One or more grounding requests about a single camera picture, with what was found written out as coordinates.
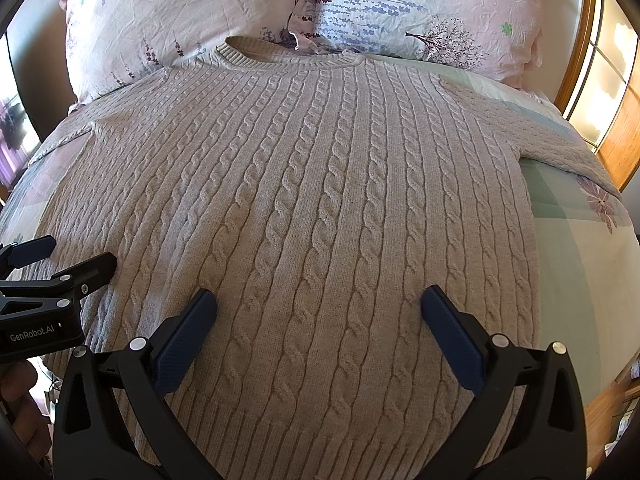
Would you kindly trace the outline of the person's hand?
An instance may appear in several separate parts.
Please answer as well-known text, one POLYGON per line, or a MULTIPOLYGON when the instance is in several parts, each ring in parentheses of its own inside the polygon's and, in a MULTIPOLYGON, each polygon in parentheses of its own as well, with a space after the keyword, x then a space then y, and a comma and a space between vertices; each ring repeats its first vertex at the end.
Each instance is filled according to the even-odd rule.
POLYGON ((17 362, 1 378, 1 396, 14 405, 12 427, 16 436, 29 455, 39 462, 51 448, 51 436, 46 418, 29 393, 37 380, 37 371, 31 362, 17 362))

